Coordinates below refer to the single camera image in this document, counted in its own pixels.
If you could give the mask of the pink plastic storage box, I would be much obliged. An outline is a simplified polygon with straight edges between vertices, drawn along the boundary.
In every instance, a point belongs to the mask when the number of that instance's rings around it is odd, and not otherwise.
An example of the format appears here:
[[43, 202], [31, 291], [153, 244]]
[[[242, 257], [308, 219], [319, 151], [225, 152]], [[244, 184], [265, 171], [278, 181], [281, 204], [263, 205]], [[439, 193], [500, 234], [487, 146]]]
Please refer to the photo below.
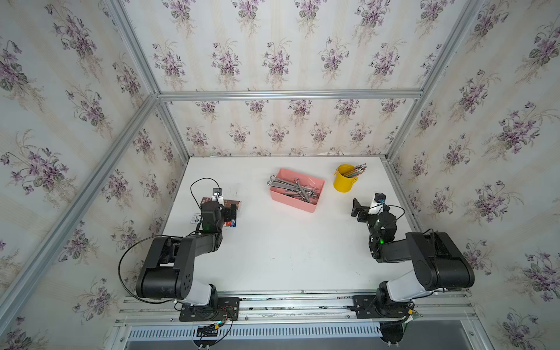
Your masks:
[[280, 169], [267, 181], [271, 198], [281, 204], [315, 213], [325, 180], [289, 169]]

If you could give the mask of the large forged steel wrench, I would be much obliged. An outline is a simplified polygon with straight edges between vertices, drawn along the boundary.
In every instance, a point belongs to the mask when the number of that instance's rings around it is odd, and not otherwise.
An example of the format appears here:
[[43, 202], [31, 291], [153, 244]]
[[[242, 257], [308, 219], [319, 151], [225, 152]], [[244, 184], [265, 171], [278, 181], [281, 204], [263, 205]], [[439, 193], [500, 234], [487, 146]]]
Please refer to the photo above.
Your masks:
[[[283, 189], [283, 190], [292, 191], [294, 193], [300, 193], [294, 182], [290, 182], [290, 181], [287, 181], [287, 180], [284, 180], [284, 179], [280, 179], [279, 177], [274, 176], [274, 175], [270, 176], [269, 180], [267, 181], [267, 185], [269, 187], [273, 187], [273, 188], [280, 188], [280, 189]], [[317, 192], [314, 189], [307, 188], [307, 187], [304, 187], [304, 186], [303, 186], [303, 188], [306, 190], [308, 195], [310, 195], [312, 197], [317, 197]]]

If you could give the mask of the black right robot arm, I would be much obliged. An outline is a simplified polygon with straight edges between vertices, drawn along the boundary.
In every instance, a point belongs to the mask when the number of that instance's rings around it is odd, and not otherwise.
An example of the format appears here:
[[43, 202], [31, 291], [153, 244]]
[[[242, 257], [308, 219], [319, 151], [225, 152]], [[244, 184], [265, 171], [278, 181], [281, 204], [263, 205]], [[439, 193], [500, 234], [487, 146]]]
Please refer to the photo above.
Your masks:
[[368, 227], [368, 246], [378, 263], [410, 261], [413, 270], [379, 284], [373, 296], [355, 296], [353, 309], [359, 319], [402, 319], [414, 313], [414, 300], [436, 290], [461, 290], [474, 285], [475, 274], [451, 237], [427, 230], [395, 238], [399, 217], [377, 193], [373, 206], [363, 206], [355, 198], [351, 216]]

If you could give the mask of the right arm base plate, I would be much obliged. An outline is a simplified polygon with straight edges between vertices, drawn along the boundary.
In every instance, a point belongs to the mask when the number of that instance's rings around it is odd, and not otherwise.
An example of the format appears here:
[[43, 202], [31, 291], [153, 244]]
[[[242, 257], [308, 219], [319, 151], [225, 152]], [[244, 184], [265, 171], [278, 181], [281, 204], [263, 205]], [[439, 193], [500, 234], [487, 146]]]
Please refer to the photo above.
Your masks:
[[351, 310], [358, 319], [402, 319], [410, 315], [414, 308], [412, 300], [395, 302], [388, 297], [376, 295], [355, 295]]

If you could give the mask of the large combination wrench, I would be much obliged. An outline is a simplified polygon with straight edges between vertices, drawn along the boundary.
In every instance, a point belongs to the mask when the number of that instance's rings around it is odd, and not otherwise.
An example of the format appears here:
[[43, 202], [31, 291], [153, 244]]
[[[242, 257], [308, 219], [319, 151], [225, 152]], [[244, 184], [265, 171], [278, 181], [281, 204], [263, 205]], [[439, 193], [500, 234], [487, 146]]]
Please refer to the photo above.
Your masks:
[[305, 199], [305, 201], [307, 203], [310, 203], [311, 200], [306, 192], [306, 190], [303, 188], [303, 186], [300, 184], [300, 181], [298, 178], [295, 178], [295, 184], [298, 187], [299, 192], [301, 193], [301, 195], [303, 196], [303, 198]]

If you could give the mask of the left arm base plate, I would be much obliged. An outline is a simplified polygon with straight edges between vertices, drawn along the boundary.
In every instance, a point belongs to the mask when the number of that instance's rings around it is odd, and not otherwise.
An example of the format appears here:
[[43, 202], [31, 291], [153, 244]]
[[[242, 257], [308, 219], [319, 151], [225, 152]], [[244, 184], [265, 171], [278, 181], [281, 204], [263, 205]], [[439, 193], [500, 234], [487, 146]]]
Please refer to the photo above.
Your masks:
[[180, 322], [227, 322], [239, 318], [241, 299], [218, 297], [208, 306], [191, 306], [184, 304], [179, 312]]

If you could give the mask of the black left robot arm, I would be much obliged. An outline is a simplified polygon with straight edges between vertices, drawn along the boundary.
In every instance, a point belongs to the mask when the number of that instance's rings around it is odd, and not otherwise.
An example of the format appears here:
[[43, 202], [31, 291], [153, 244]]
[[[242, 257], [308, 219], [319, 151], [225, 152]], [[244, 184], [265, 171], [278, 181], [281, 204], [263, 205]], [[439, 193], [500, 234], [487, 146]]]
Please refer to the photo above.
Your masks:
[[216, 309], [216, 287], [195, 279], [195, 258], [217, 252], [223, 242], [224, 226], [236, 224], [238, 208], [235, 201], [226, 206], [207, 201], [201, 204], [201, 222], [191, 234], [155, 238], [140, 270], [136, 295]]

